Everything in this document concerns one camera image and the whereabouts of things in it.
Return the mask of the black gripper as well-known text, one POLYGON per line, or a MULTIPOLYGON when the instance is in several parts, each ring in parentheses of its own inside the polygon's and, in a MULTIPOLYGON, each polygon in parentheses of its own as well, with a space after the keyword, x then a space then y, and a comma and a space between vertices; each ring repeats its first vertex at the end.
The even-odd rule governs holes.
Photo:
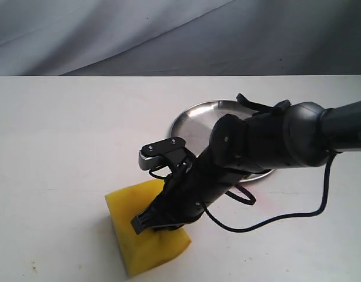
POLYGON ((147 208, 131 220, 131 225, 136 234, 141 234, 149 229, 173 231, 193 223, 201 217, 202 206, 212 204, 246 175, 216 165, 212 151, 206 148, 186 174, 165 184, 147 208))

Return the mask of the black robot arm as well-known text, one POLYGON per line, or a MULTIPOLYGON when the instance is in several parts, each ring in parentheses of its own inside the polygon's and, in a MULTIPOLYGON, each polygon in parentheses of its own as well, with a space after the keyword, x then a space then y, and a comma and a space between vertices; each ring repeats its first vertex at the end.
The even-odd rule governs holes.
POLYGON ((208 207, 229 194, 248 174, 298 167, 325 167, 320 207, 305 213, 321 214, 329 192, 329 175, 336 155, 361 152, 361 101, 325 109, 313 102, 274 106, 237 96, 252 110, 247 119, 225 114, 217 120, 207 147, 194 155, 181 137, 144 145, 139 166, 149 174, 169 168, 162 191, 137 214, 131 225, 136 234, 144 230, 176 230, 208 214, 208 207))

